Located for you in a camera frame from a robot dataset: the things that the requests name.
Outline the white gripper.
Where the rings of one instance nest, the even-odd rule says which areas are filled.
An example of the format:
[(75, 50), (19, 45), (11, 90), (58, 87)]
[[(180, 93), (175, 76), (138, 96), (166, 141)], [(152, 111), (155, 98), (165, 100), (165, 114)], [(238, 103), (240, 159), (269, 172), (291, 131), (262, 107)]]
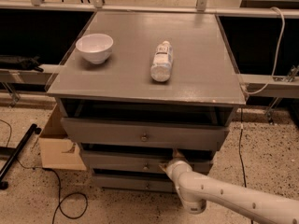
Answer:
[(159, 167), (167, 174), (176, 187), (186, 187), (188, 177), (193, 173), (192, 167), (184, 161), (185, 156), (176, 148), (173, 149), (172, 157), (174, 159), (168, 164), (160, 163)]

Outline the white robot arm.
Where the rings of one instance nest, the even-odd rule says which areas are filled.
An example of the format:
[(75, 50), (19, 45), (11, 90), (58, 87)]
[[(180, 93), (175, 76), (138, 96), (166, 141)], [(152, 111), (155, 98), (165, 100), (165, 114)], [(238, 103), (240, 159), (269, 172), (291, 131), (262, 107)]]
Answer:
[(233, 185), (197, 173), (184, 155), (173, 150), (172, 160), (159, 164), (173, 182), (190, 214), (201, 214), (210, 201), (259, 224), (299, 224), (299, 202), (282, 196)]

